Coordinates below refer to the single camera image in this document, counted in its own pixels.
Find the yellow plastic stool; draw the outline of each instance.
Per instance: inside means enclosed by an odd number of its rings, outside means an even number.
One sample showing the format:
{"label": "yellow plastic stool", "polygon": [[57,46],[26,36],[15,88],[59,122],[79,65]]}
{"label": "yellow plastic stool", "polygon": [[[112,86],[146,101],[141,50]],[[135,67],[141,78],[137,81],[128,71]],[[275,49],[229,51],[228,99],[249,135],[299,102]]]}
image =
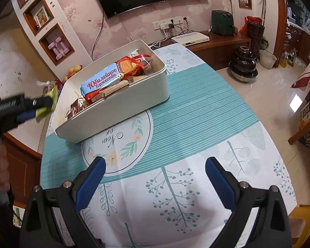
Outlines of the yellow plastic stool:
{"label": "yellow plastic stool", "polygon": [[310,205],[301,204],[300,207],[295,207],[289,216],[305,220],[301,236],[298,238],[298,241],[293,244],[293,248],[300,248],[310,235]]}

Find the wall socket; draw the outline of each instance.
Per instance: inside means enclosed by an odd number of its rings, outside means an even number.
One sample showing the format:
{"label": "wall socket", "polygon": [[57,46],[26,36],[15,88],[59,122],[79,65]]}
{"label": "wall socket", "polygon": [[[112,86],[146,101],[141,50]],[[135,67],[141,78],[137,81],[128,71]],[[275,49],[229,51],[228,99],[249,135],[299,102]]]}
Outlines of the wall socket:
{"label": "wall socket", "polygon": [[168,19],[163,19],[163,20],[159,20],[159,21],[154,21],[153,25],[154,25],[154,30],[158,30],[158,29],[169,29],[169,24],[171,23],[171,20],[174,20],[174,24],[175,25],[179,25],[183,23],[183,17],[179,16],[179,17],[174,17],[174,18],[168,18]]}

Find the person's hand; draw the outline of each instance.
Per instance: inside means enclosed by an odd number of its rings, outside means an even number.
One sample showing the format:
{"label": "person's hand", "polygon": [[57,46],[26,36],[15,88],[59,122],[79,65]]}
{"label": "person's hand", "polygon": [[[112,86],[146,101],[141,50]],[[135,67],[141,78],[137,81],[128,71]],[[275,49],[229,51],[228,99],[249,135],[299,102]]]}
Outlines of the person's hand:
{"label": "person's hand", "polygon": [[8,171],[8,160],[7,150],[4,144],[0,144],[0,191],[9,191],[9,171]]}

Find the dumbbell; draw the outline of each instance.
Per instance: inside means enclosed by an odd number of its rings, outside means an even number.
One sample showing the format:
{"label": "dumbbell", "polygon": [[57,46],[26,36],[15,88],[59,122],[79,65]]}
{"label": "dumbbell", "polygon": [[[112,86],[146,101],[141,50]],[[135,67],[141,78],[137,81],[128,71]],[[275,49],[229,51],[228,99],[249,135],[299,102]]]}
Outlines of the dumbbell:
{"label": "dumbbell", "polygon": [[55,39],[55,42],[56,43],[60,43],[61,47],[63,48],[63,53],[64,54],[67,54],[70,51],[70,49],[65,46],[65,44],[63,42],[63,38],[61,36],[57,37]]}
{"label": "dumbbell", "polygon": [[54,51],[54,53],[55,53],[55,55],[56,55],[56,60],[59,60],[60,58],[62,58],[63,57],[63,54],[62,53],[60,53],[59,51],[58,51],[58,49],[56,48],[56,46],[55,46],[55,43],[53,42],[53,43],[51,43],[49,46],[48,46],[48,49],[50,49],[50,50],[53,50]]}

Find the dining table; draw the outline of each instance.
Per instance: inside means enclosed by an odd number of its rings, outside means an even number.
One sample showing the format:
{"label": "dining table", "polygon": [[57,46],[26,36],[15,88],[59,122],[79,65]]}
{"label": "dining table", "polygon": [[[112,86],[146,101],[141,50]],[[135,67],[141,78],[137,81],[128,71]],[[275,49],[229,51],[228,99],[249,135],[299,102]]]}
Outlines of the dining table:
{"label": "dining table", "polygon": [[[182,45],[155,53],[166,64],[169,99],[77,144],[49,124],[42,188],[73,180],[103,157],[106,173],[80,215],[106,247],[209,248],[231,215],[205,172],[212,156],[238,181],[278,186],[289,214],[297,205],[291,178],[252,109]],[[236,247],[247,242],[257,211]],[[60,209],[53,212],[63,242],[74,245]]]}

